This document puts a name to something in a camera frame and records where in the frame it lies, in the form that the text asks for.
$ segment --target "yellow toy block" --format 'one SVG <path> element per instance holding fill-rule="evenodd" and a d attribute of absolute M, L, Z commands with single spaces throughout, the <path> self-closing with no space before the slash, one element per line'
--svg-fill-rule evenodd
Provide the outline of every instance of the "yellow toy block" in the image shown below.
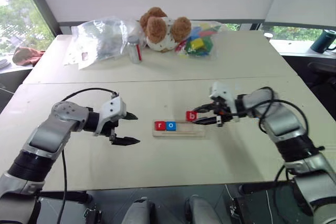
<path fill-rule="evenodd" d="M 194 39 L 190 42 L 190 46 L 193 50 L 196 50 L 198 48 L 204 47 L 204 42 L 201 38 Z"/>

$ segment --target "blue letter block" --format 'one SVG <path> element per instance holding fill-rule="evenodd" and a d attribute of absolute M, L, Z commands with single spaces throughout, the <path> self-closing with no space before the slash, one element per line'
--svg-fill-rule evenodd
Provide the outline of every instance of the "blue letter block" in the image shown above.
<path fill-rule="evenodd" d="M 166 122 L 166 131 L 176 131 L 176 122 Z"/>

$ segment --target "white table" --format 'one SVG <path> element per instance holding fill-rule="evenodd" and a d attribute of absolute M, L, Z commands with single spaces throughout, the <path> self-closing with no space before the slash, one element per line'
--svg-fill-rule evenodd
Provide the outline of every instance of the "white table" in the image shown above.
<path fill-rule="evenodd" d="M 310 137 L 324 145 L 336 168 L 336 125 L 305 84 L 295 76 L 221 79 L 234 94 L 273 87 L 281 98 L 303 109 L 310 122 Z M 23 84 L 0 115 L 0 170 L 9 168 L 33 129 L 51 107 L 66 95 L 88 87 L 120 92 L 128 111 L 138 121 L 120 121 L 119 136 L 134 136 L 141 143 L 110 145 L 106 137 L 72 133 L 66 146 L 69 190 L 153 187 L 194 184 L 247 183 L 273 180 L 283 160 L 274 143 L 258 129 L 257 120 L 242 119 L 223 128 L 206 127 L 204 138 L 155 138 L 153 120 L 178 120 L 185 111 L 209 102 L 213 80 Z M 89 91 L 71 99 L 98 110 L 109 99 Z M 63 190 L 61 159 L 46 179 L 45 190 Z"/>
<path fill-rule="evenodd" d="M 183 59 L 170 51 L 149 48 L 143 62 L 132 64 L 128 57 L 101 61 L 78 71 L 77 65 L 63 65 L 70 35 L 58 36 L 24 81 L 27 83 L 86 83 L 158 80 L 207 80 L 296 76 L 296 73 L 259 31 L 226 31 L 219 39 L 215 60 Z"/>

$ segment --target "brown cloth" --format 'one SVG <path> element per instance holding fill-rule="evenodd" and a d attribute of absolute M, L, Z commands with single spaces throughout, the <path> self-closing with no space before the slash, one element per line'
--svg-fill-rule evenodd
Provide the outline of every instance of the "brown cloth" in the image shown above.
<path fill-rule="evenodd" d="M 15 49 L 13 62 L 21 66 L 32 64 L 34 67 L 44 52 L 29 47 L 18 47 Z"/>

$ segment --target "teddy bear ear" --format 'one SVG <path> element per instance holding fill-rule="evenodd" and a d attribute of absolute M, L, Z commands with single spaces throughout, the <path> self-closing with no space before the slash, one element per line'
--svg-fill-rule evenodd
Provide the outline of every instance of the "teddy bear ear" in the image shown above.
<path fill-rule="evenodd" d="M 152 7 L 140 18 L 140 25 L 144 31 L 146 31 L 147 22 L 150 17 L 167 17 L 159 7 Z"/>
<path fill-rule="evenodd" d="M 181 42 L 191 32 L 191 22 L 186 17 L 181 17 L 175 20 L 172 26 L 172 35 L 175 42 Z"/>
<path fill-rule="evenodd" d="M 148 19 L 146 35 L 153 43 L 161 42 L 166 36 L 167 27 L 162 18 L 150 17 Z"/>

